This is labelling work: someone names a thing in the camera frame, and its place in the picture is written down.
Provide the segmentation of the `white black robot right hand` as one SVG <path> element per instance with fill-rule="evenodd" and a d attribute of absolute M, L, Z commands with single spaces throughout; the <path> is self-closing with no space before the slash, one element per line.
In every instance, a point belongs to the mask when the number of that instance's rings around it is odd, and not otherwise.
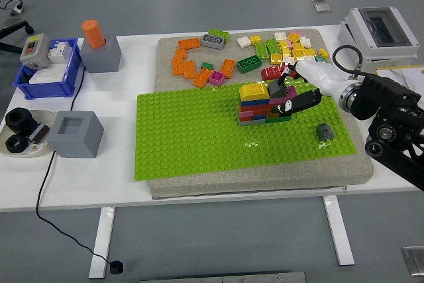
<path fill-rule="evenodd" d="M 298 94 L 276 107 L 271 112 L 282 117 L 289 117 L 310 107 L 320 104 L 323 96 L 332 97 L 336 102 L 341 98 L 342 92 L 348 86 L 348 80 L 337 73 L 337 69 L 328 63 L 300 60 L 293 66 L 291 71 L 296 71 L 303 79 L 315 86 L 313 91 Z"/>

